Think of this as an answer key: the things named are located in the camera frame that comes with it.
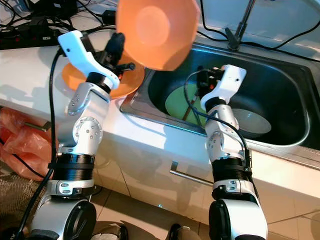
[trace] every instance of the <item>orange bowl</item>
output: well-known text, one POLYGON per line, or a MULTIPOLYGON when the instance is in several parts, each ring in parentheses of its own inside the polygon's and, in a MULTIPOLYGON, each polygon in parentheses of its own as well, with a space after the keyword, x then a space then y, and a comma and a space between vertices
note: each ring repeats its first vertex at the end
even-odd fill
POLYGON ((200 10, 196 0, 119 0, 116 31, 124 50, 154 70, 173 71, 195 40, 200 10))
MULTIPOLYGON (((112 89, 110 92, 110 97, 112 99, 121 98, 128 94, 133 93, 140 87, 145 78, 145 69, 138 62, 134 61, 132 58, 128 57, 126 53, 122 54, 119 61, 120 64, 134 63, 135 69, 132 71, 125 71, 120 80, 120 85, 117 89, 112 89)), ((71 63, 68 63, 62 70, 62 78, 64 82, 72 90, 76 90, 78 85, 86 81, 86 77, 81 71, 76 69, 71 63)))

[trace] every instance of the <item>white countertop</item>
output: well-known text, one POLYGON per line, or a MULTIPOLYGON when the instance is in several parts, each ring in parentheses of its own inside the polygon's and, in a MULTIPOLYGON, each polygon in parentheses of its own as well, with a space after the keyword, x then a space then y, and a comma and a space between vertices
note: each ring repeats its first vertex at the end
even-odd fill
MULTIPOLYGON (((74 22, 76 27, 82 24, 81 19, 74 22)), ((98 50, 105 47, 109 37, 107 30, 90 35, 93 46, 98 50)), ((198 37, 197 42, 226 47, 225 43, 202 37, 198 37)), ((1 50, 0 105, 49 120, 49 73, 57 49, 52 46, 1 50)), ((241 46, 241 52, 305 65, 312 71, 315 81, 320 81, 318 63, 246 46, 241 46)), ((67 58, 59 58, 53 78, 54 109, 58 123, 64 119, 65 108, 74 93, 65 85, 61 75, 67 63, 67 58)), ((103 123, 104 134, 117 135, 194 161, 208 161, 205 137, 123 114, 119 111, 123 100, 124 97, 111 101, 103 123)), ((320 182, 320 171, 255 151, 252 152, 252 165, 255 179, 320 199, 320 190, 311 184, 320 182)))

